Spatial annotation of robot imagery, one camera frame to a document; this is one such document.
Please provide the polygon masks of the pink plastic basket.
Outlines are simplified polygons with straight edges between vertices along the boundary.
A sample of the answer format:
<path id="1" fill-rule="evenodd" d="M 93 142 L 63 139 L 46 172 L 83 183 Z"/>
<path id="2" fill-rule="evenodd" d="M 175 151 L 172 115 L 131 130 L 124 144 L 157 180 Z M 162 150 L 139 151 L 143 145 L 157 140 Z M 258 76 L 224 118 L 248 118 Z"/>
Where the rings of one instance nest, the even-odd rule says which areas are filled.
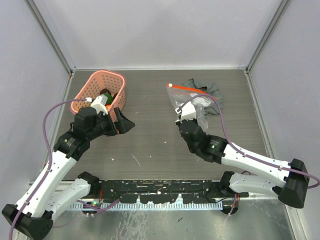
<path id="1" fill-rule="evenodd" d="M 98 70 L 86 81 L 84 86 L 70 104 L 74 115 L 90 117 L 109 117 L 114 123 L 125 119 L 122 113 L 126 103 L 126 79 L 123 75 L 109 71 Z"/>

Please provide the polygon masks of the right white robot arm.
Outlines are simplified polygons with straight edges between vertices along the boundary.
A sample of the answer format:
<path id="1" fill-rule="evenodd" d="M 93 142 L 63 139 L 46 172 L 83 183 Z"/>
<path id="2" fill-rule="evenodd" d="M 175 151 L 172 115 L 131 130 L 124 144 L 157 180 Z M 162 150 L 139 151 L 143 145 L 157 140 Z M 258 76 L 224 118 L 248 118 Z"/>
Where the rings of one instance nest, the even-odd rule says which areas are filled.
<path id="1" fill-rule="evenodd" d="M 209 163 L 232 166 L 250 175 L 226 171 L 219 191 L 225 197 L 251 192 L 277 197 L 283 204 L 302 209 L 310 178 L 303 161 L 281 161 L 247 151 L 225 138 L 206 134 L 196 120 L 177 120 L 179 133 L 189 151 Z"/>

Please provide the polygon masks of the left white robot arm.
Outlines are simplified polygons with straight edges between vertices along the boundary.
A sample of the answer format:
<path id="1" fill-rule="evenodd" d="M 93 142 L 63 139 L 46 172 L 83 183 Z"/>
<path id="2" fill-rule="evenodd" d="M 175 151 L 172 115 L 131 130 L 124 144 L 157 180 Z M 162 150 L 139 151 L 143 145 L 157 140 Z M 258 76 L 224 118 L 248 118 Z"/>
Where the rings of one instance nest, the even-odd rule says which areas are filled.
<path id="1" fill-rule="evenodd" d="M 101 191 L 100 179 L 88 172 L 81 173 L 65 190 L 53 195 L 56 188 L 81 156 L 90 142 L 101 136 L 125 134 L 135 127 L 116 107 L 116 121 L 105 112 L 83 107 L 74 115 L 69 130 L 53 147 L 49 162 L 29 190 L 15 204 L 6 204 L 2 215 L 20 233 L 32 240 L 44 239 L 55 220 L 77 200 L 95 198 Z"/>

